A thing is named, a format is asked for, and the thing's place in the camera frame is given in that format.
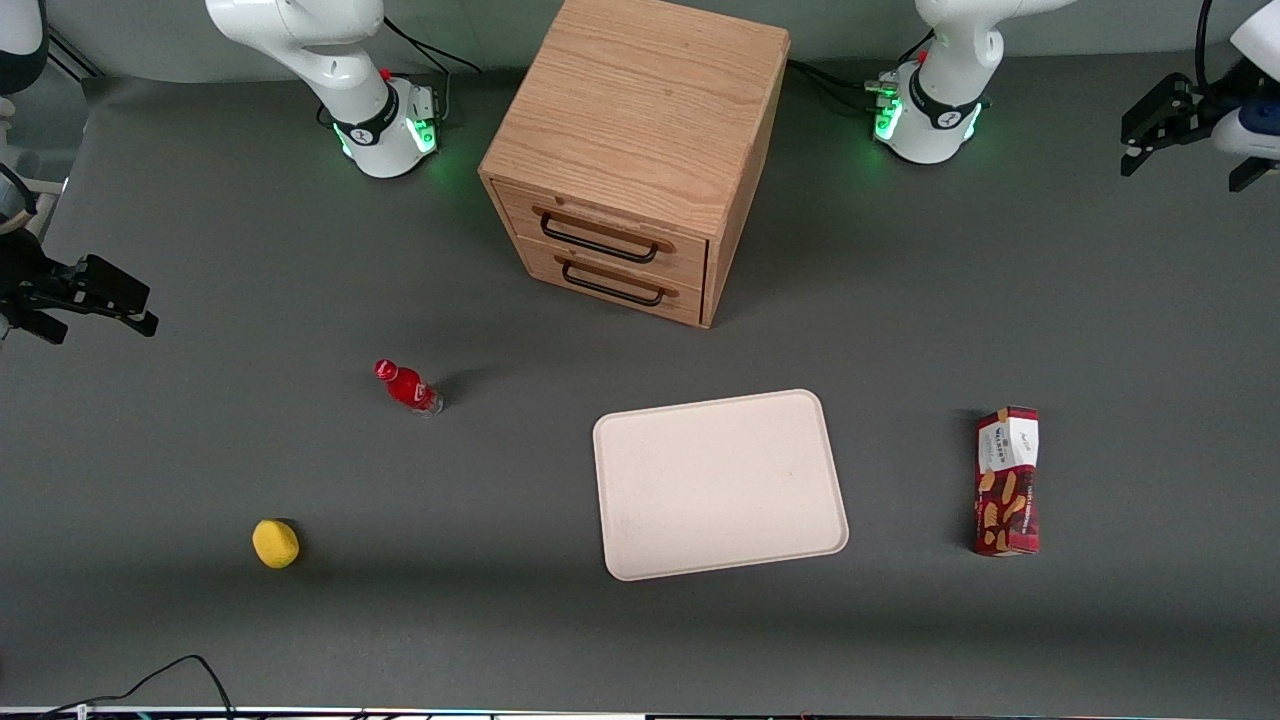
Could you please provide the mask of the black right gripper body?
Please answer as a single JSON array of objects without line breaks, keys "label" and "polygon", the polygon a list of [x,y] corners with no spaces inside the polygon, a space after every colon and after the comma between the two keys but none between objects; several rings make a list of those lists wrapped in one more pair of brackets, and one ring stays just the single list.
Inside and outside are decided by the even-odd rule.
[{"label": "black right gripper body", "polygon": [[36,237],[26,229],[14,229],[1,236],[1,307],[10,313],[31,299],[35,287],[37,309],[51,307],[45,296],[58,295],[61,264],[49,258]]}]

